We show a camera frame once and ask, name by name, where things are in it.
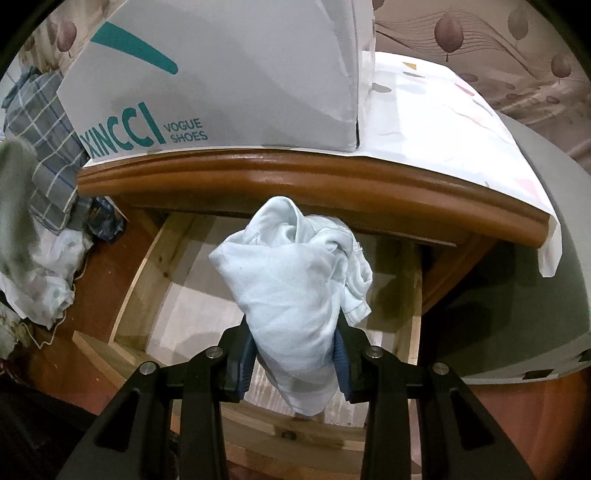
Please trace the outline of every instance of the wooden table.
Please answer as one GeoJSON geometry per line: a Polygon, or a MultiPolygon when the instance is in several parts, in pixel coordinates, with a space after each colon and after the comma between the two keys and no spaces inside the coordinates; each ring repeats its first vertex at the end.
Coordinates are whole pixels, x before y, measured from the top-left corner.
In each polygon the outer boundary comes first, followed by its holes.
{"type": "Polygon", "coordinates": [[[130,207],[251,216],[270,197],[356,231],[443,246],[423,274],[423,313],[497,240],[539,248],[548,213],[471,182],[365,157],[289,150],[198,150],[84,168],[79,193],[130,207]]]}

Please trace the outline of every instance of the wooden floor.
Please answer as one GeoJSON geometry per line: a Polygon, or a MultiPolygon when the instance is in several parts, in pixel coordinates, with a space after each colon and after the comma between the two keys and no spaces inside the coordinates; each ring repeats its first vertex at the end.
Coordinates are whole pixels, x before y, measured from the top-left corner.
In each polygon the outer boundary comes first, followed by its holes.
{"type": "MultiPolygon", "coordinates": [[[[113,245],[98,242],[76,299],[52,346],[31,354],[28,374],[34,385],[57,398],[100,413],[115,393],[72,342],[79,330],[107,341],[119,307],[151,238],[130,224],[113,245]]],[[[589,371],[559,380],[474,387],[539,480],[591,478],[591,376],[589,371]]],[[[237,472],[240,478],[251,478],[237,472]]]]}

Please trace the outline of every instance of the plaid cloth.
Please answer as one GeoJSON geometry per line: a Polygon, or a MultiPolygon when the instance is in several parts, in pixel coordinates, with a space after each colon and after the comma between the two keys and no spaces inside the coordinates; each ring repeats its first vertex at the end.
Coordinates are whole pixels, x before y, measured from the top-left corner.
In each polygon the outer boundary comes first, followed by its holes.
{"type": "Polygon", "coordinates": [[[32,67],[2,103],[4,131],[37,151],[30,212],[56,234],[65,227],[82,230],[92,203],[77,192],[77,173],[89,157],[57,97],[62,78],[59,71],[41,74],[32,67]]]}

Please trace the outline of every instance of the crumpled white fabric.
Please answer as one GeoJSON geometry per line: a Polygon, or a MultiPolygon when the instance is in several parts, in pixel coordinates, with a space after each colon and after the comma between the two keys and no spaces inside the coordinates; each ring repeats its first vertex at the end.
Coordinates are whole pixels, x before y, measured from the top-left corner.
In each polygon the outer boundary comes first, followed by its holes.
{"type": "Polygon", "coordinates": [[[271,383],[295,412],[323,411],[338,386],[339,311],[350,325],[371,312],[372,270],[351,230],[274,197],[209,259],[245,313],[271,383]]]}
{"type": "Polygon", "coordinates": [[[74,302],[70,286],[92,241],[87,233],[66,228],[54,235],[36,220],[34,223],[39,236],[39,242],[30,248],[34,270],[18,285],[0,273],[0,290],[20,318],[28,317],[50,329],[74,302]]]}

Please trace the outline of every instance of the green fabric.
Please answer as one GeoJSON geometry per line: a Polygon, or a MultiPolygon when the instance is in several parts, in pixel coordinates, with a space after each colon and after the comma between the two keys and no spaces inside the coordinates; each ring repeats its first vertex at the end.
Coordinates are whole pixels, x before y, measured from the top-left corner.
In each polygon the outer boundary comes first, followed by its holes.
{"type": "Polygon", "coordinates": [[[0,271],[20,285],[33,270],[29,246],[37,242],[29,199],[33,193],[32,146],[16,139],[0,144],[0,271]]]}

